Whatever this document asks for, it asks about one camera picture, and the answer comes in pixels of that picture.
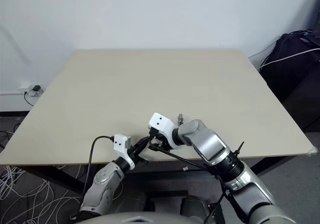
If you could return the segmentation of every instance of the floor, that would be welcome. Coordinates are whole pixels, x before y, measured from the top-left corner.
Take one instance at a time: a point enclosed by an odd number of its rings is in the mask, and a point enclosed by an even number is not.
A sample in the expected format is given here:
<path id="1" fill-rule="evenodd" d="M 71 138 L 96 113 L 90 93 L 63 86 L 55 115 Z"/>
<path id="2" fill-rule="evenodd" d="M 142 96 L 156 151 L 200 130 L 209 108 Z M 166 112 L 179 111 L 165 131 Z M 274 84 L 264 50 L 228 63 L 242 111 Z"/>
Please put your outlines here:
<path id="1" fill-rule="evenodd" d="M 0 117 L 0 130 L 13 131 L 14 125 L 22 120 L 23 118 L 21 117 Z M 320 148 L 320 133 L 307 133 L 306 136 L 318 149 Z M 6 140 L 3 140 L 1 144 L 5 145 L 6 142 Z M 257 159 L 245 159 L 244 161 L 252 165 L 257 162 Z M 156 162 L 150 163 L 147 166 L 139 165 L 134 171 L 148 172 L 169 168 L 181 169 L 184 166 L 185 164 L 179 161 L 170 163 Z M 79 166 L 66 166 L 62 170 L 75 176 L 79 171 Z M 84 166 L 80 167 L 79 176 L 81 180 L 84 178 L 85 170 L 86 168 Z M 319 223 L 320 212 L 318 209 L 320 207 L 320 191 L 318 187 L 320 185 L 320 155 L 295 157 L 293 160 L 262 176 L 262 180 L 274 195 L 277 204 L 295 219 L 297 223 Z M 41 183 L 43 183 L 43 181 L 40 178 L 25 173 L 16 181 L 13 189 L 20 194 L 24 194 L 39 186 Z M 219 183 L 210 176 L 195 176 L 187 180 L 173 177 L 166 180 L 152 180 L 148 182 L 135 180 L 124 181 L 123 183 L 123 192 L 120 197 L 114 201 L 113 208 L 115 208 L 127 194 L 133 191 L 188 190 L 189 194 L 197 195 L 208 203 L 215 202 L 221 194 Z M 66 191 L 66 189 L 55 184 L 51 184 L 51 187 L 54 192 L 54 198 L 62 197 Z M 37 196 L 36 204 L 44 200 L 47 189 Z M 70 191 L 66 196 L 79 195 Z M 18 196 L 14 192 L 11 192 L 7 199 L 0 201 L 0 219 L 3 218 L 1 223 L 24 223 L 26 219 L 32 216 L 32 210 L 28 212 L 25 211 L 28 208 L 32 208 L 33 198 L 34 197 L 21 198 L 8 210 L 8 207 L 18 199 Z M 156 211 L 179 213 L 181 198 L 182 197 L 153 199 L 156 203 Z M 52 194 L 51 191 L 49 191 L 47 201 L 35 209 L 34 216 L 37 216 L 39 211 L 51 200 Z M 224 199 L 221 205 L 227 224 L 242 223 L 237 218 L 228 201 Z M 53 211 L 54 207 L 55 204 L 50 207 L 50 211 L 39 218 L 39 223 L 67 223 L 70 215 L 76 213 L 79 205 L 74 199 L 68 200 L 68 202 L 59 209 L 57 217 L 57 210 L 55 210 L 51 218 L 49 218 L 49 214 Z"/>

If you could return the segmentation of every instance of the table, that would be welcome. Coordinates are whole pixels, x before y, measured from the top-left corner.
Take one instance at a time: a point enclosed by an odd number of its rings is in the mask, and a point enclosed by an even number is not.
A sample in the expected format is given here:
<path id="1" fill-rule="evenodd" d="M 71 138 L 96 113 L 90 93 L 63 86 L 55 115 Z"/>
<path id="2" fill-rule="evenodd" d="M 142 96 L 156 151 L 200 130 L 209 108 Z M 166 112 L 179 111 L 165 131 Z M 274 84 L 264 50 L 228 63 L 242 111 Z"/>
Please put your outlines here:
<path id="1" fill-rule="evenodd" d="M 27 115 L 0 164 L 24 169 L 73 190 L 82 182 L 52 165 L 88 163 L 92 141 L 122 133 L 133 143 L 148 134 L 154 112 L 176 121 L 201 119 L 240 157 L 267 157 L 261 173 L 286 156 L 315 153 L 266 83 L 238 50 L 79 50 Z M 199 159 L 192 147 L 173 153 Z M 146 150 L 148 160 L 171 160 Z M 101 139 L 93 163 L 116 158 Z"/>

